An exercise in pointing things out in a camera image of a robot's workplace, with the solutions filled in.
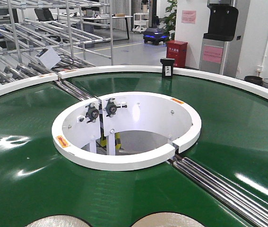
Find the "red fire extinguisher box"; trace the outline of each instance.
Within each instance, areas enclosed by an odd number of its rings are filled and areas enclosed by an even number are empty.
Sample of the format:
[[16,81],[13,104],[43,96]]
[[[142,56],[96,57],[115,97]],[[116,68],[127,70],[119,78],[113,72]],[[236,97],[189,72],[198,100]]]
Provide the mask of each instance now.
[[184,68],[187,42],[171,40],[166,42],[166,46],[167,46],[166,57],[175,59],[175,63],[173,64],[174,67]]

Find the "floor marking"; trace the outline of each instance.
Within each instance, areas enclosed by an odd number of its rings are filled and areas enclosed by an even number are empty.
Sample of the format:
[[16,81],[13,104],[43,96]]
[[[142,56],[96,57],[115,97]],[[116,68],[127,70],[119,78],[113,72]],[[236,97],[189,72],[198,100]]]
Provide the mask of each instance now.
[[[123,46],[116,46],[116,47],[113,47],[113,49],[115,48],[120,48],[120,47],[126,47],[126,46],[134,46],[134,45],[139,45],[139,44],[144,44],[144,43],[138,43],[138,44],[128,44],[128,45],[123,45]],[[93,50],[93,51],[104,51],[104,50],[109,50],[110,47],[108,48],[103,48],[103,49],[99,49],[99,50]]]

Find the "potted plant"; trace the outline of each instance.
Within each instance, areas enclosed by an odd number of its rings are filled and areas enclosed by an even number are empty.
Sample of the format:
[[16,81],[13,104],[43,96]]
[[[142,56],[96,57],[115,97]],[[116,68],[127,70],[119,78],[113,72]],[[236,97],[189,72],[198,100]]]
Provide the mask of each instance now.
[[165,12],[168,16],[164,17],[166,34],[169,36],[169,40],[175,39],[176,17],[177,17],[177,0],[167,0],[170,6],[166,7]]

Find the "pink sign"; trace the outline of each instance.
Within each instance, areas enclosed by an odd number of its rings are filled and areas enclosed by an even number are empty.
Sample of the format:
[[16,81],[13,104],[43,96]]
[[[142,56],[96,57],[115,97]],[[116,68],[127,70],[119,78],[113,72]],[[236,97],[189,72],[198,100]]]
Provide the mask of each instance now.
[[223,54],[223,47],[216,46],[204,46],[203,57],[204,61],[210,61],[214,63],[221,63]]
[[182,10],[182,23],[196,24],[196,15],[195,10]]

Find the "black water dispenser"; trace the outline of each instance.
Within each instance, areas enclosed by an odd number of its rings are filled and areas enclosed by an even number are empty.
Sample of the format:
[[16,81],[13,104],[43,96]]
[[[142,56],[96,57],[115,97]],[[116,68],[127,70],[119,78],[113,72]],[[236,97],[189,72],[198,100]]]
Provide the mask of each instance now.
[[208,32],[203,35],[200,70],[235,77],[250,0],[208,0]]

